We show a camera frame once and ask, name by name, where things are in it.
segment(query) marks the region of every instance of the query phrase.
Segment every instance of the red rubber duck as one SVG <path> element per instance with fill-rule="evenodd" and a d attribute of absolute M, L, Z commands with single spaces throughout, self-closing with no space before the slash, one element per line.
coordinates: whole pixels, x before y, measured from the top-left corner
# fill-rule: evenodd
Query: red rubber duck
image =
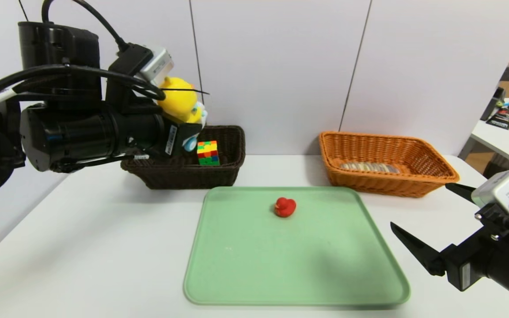
<path fill-rule="evenodd" d="M 286 199 L 281 197 L 276 201 L 274 205 L 274 212 L 279 217 L 289 217 L 293 214 L 296 209 L 296 202 L 293 199 Z"/>

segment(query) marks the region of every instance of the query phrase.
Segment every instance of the yellow plush toy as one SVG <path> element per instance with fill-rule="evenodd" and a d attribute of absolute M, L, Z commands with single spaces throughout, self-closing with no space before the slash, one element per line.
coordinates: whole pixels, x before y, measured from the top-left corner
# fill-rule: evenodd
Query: yellow plush toy
<path fill-rule="evenodd" d="M 194 86 L 179 78 L 166 77 L 160 88 L 193 89 Z M 158 106 L 169 115 L 185 123 L 198 123 L 205 127 L 208 112 L 202 103 L 198 102 L 198 95 L 194 91 L 164 91 L 166 98 L 157 101 Z M 198 135 L 184 140 L 183 147 L 186 151 L 192 151 L 198 144 Z"/>
<path fill-rule="evenodd" d="M 193 89 L 194 86 L 179 78 L 166 77 L 160 88 L 184 88 Z M 157 101 L 158 106 L 185 123 L 198 123 L 201 119 L 201 111 L 196 107 L 198 95 L 194 91 L 164 91 L 166 98 Z"/>

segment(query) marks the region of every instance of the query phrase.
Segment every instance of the rubber duck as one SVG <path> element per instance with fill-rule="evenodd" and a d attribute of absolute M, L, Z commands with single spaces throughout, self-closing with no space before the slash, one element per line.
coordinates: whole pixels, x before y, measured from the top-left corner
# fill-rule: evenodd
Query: rubber duck
<path fill-rule="evenodd" d="M 168 89 L 193 89 L 194 86 L 180 78 L 166 76 L 160 88 Z M 205 127 L 208 112 L 204 104 L 198 101 L 198 95 L 194 91 L 164 91 L 166 98 L 157 101 L 158 106 L 169 115 L 185 123 L 198 123 Z M 183 147 L 186 151 L 192 151 L 198 144 L 198 135 L 184 140 Z"/>
<path fill-rule="evenodd" d="M 274 212 L 279 217 L 289 217 L 296 209 L 296 202 L 293 199 L 281 197 L 274 205 Z"/>

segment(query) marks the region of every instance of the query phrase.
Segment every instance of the wicker basket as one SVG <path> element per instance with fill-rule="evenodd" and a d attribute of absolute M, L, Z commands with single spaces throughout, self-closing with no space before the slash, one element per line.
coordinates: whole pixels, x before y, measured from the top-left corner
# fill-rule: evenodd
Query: wicker basket
<path fill-rule="evenodd" d="M 245 160 L 245 132 L 236 125 L 206 126 L 199 141 L 217 141 L 220 166 L 200 166 L 196 151 L 170 160 L 125 160 L 121 168 L 150 189 L 211 189 L 232 186 Z"/>
<path fill-rule="evenodd" d="M 367 193 L 423 197 L 459 175 L 427 142 L 412 138 L 366 133 L 322 132 L 321 155 L 329 182 Z M 346 170 L 349 161 L 388 163 L 400 173 Z"/>

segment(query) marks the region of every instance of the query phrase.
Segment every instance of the rubik's cube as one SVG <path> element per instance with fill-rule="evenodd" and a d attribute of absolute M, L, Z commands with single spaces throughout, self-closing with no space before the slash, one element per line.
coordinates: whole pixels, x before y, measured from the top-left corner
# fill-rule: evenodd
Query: rubik's cube
<path fill-rule="evenodd" d="M 217 141 L 203 141 L 198 143 L 198 159 L 202 166 L 220 165 Z"/>

